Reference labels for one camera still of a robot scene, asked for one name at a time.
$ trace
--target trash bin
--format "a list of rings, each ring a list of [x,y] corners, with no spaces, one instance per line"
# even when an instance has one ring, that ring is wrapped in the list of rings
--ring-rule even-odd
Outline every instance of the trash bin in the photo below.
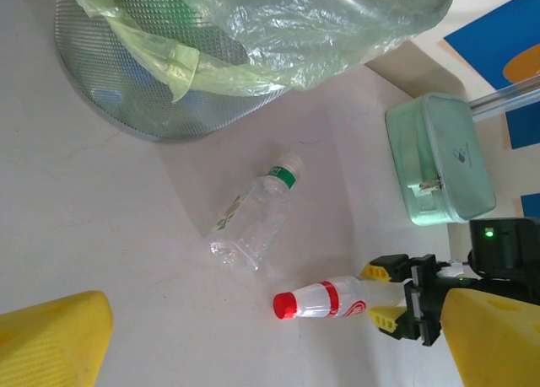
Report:
[[[57,0],[56,41],[107,114],[156,137],[193,137],[369,61],[433,27],[450,4]]]

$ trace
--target blue panel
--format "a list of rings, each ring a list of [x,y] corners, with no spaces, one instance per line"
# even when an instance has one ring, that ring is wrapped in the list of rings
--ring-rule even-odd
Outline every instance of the blue panel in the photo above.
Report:
[[[506,113],[512,148],[540,142],[540,103]]]
[[[540,0],[513,0],[446,37],[496,89],[511,84],[506,64],[540,43]]]
[[[540,218],[540,193],[521,197],[524,217]]]

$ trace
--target plastic bag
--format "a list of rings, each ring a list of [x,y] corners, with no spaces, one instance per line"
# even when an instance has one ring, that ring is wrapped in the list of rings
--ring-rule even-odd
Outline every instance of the plastic bag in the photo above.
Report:
[[[132,56],[173,100],[189,89],[253,96],[309,89],[435,26],[451,0],[181,0],[241,43],[247,63],[232,65],[143,31],[115,0],[77,0],[103,16]]]

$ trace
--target white floor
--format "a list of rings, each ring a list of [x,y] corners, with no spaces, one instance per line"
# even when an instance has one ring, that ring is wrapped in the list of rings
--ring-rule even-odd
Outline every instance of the white floor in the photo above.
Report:
[[[361,67],[203,139],[144,141],[68,83],[52,12],[0,0],[0,312],[103,290],[115,331],[98,386],[461,384],[444,337],[271,308],[378,255],[449,257],[446,226],[415,227],[402,205],[383,115],[404,93]],[[202,236],[288,150],[306,172],[287,225],[260,272],[234,275]]]

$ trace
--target plastic bottle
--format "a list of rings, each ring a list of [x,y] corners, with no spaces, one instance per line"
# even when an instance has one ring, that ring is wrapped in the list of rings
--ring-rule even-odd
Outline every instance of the plastic bottle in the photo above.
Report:
[[[289,191],[303,170],[301,159],[286,153],[266,176],[254,180],[208,236],[213,254],[236,270],[256,271],[284,222]]]
[[[332,277],[295,292],[280,293],[273,310],[281,320],[296,317],[347,317],[377,306],[396,306],[404,300],[401,283]]]

